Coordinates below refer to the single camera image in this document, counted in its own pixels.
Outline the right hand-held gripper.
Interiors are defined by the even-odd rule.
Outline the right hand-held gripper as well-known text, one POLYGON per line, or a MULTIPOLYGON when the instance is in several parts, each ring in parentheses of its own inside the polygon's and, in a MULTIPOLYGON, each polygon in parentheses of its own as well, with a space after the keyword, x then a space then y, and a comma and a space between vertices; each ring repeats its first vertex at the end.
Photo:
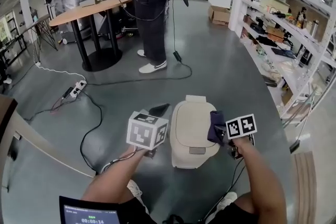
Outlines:
POLYGON ((229 154, 234 159, 241 159, 242 155, 238 152, 237 146, 234 144, 233 139, 248 137, 249 141, 255 145, 254 134, 257 133, 257 126, 254 114, 248 114, 237 117, 226 122, 225 125, 216 125, 215 134, 218 139, 218 144, 225 145, 228 138, 228 145, 230 146, 229 154))

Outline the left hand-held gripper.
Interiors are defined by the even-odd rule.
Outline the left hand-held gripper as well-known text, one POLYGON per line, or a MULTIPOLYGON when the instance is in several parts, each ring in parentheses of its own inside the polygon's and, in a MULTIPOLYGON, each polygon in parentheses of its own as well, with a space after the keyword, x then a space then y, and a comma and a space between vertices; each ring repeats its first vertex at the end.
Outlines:
POLYGON ((147 111, 134 111, 129 118, 127 144, 136 150, 147 150, 144 156, 154 157, 157 148, 164 143, 168 130, 171 105, 156 105, 147 111))

